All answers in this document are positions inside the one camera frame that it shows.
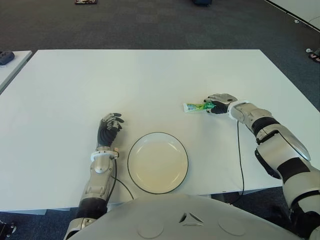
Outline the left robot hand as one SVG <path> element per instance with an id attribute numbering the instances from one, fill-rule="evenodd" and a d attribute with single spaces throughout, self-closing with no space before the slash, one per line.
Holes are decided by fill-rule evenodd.
<path id="1" fill-rule="evenodd" d="M 97 131 L 97 149 L 111 147 L 118 132 L 122 129 L 121 124 L 125 122 L 121 116 L 121 113 L 109 113 L 100 120 Z"/>

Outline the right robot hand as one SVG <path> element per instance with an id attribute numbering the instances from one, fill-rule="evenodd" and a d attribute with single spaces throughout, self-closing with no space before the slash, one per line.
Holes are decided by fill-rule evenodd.
<path id="1" fill-rule="evenodd" d="M 209 114 L 225 114 L 228 111 L 230 103 L 237 101 L 238 99 L 227 93 L 216 93 L 209 95 L 204 102 L 211 102 L 214 107 L 207 109 L 206 112 Z"/>

